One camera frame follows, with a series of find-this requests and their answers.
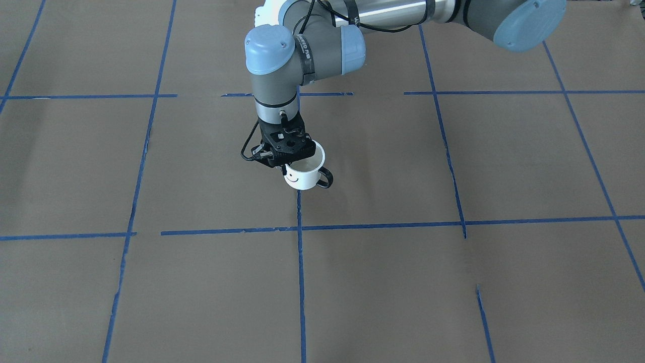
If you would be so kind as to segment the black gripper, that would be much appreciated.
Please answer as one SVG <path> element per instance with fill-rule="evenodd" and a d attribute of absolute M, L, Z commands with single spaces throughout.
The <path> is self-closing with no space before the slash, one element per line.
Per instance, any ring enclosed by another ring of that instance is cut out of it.
<path fill-rule="evenodd" d="M 260 163 L 268 167 L 279 167 L 315 154 L 315 142 L 305 131 L 300 112 L 285 123 L 271 124 L 260 119 L 260 129 Z"/>

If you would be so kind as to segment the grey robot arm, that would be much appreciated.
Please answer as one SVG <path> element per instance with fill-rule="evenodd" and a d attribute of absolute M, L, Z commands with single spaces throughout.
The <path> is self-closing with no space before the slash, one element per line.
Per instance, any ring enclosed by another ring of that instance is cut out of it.
<path fill-rule="evenodd" d="M 246 161 L 282 167 L 315 152 L 299 87 L 360 69 L 364 33 L 396 34 L 428 21 L 457 22 L 508 51 L 546 40 L 565 1 L 266 1 L 244 38 L 260 144 Z"/>

